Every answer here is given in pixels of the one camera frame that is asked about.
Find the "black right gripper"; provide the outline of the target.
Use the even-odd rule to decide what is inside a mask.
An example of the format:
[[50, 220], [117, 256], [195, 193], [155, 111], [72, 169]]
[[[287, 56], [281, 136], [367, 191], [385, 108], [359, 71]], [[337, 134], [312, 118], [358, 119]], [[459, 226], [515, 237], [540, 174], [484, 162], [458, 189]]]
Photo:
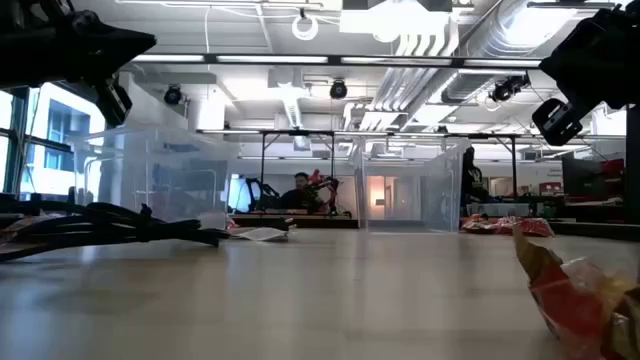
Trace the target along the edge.
[[624, 40], [625, 12], [618, 7], [600, 9], [581, 20], [540, 62], [539, 69], [565, 96], [544, 101], [532, 115], [549, 144], [564, 145], [575, 137], [583, 129], [581, 119], [598, 104], [622, 104]]

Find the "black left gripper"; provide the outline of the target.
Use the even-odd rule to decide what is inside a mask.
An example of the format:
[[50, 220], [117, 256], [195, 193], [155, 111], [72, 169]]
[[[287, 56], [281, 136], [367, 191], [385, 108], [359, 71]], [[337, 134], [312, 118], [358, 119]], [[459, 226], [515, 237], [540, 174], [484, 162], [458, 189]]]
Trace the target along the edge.
[[52, 16], [55, 44], [68, 82], [83, 82], [96, 92], [96, 106], [110, 127], [122, 125], [132, 108], [115, 73], [156, 45], [152, 34], [105, 24], [89, 10]]

